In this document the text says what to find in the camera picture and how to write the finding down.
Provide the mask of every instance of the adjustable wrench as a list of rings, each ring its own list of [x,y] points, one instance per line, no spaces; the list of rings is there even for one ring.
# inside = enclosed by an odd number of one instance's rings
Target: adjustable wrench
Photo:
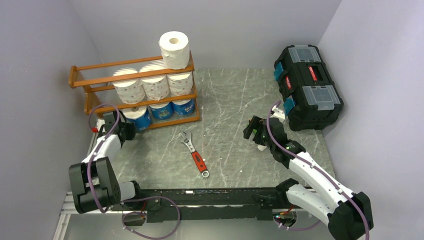
[[[200,174],[202,177],[207,178],[209,177],[209,171],[206,167],[206,164],[203,162],[203,158],[200,156],[198,151],[196,151],[195,147],[192,143],[192,133],[190,131],[182,131],[180,133],[183,140],[181,141],[184,145],[190,149],[191,156],[193,157],[194,162],[196,163],[197,168],[200,171]]]

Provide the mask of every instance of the white toilet paper roll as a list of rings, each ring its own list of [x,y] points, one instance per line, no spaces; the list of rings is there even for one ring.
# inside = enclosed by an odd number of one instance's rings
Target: white toilet paper roll
[[[190,94],[193,88],[193,75],[191,72],[168,75],[169,90],[173,95],[182,96]]]
[[[121,68],[116,71],[113,76],[120,76],[126,74],[136,74],[137,70],[133,68]],[[112,83],[118,93],[119,98],[125,104],[136,104],[141,102],[145,97],[145,91],[138,78],[117,81]]]
[[[169,31],[159,39],[163,62],[170,69],[185,69],[190,60],[189,38],[182,32]]]
[[[161,64],[152,64],[144,66],[140,69],[140,73],[154,70],[165,69]],[[161,100],[170,94],[168,80],[166,75],[151,76],[141,78],[143,88],[149,99]]]

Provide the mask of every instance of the black toolbox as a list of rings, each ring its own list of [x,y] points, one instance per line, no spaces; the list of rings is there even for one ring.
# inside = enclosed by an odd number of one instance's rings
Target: black toolbox
[[[286,47],[274,64],[274,76],[284,100],[290,129],[322,130],[333,124],[343,108],[343,100],[313,45]]]

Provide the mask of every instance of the gray marble surface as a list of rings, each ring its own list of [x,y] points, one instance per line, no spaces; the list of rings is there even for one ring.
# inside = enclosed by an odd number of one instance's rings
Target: gray marble surface
[[[194,75],[202,120],[147,130],[127,141],[112,161],[119,182],[136,180],[141,188],[275,187],[288,178],[306,184],[276,162],[266,149],[259,151],[243,129],[256,115],[265,118],[281,100],[270,69],[199,69]],[[318,164],[334,176],[327,147],[317,130],[290,130]],[[203,178],[180,132],[192,132],[194,147],[204,158],[210,177]]]

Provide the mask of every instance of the wrench head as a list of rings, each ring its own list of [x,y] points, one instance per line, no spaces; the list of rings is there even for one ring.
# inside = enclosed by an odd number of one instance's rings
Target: wrench head
[[[192,133],[190,131],[182,131],[179,135],[183,138],[182,142],[186,139],[190,142],[192,141]]]

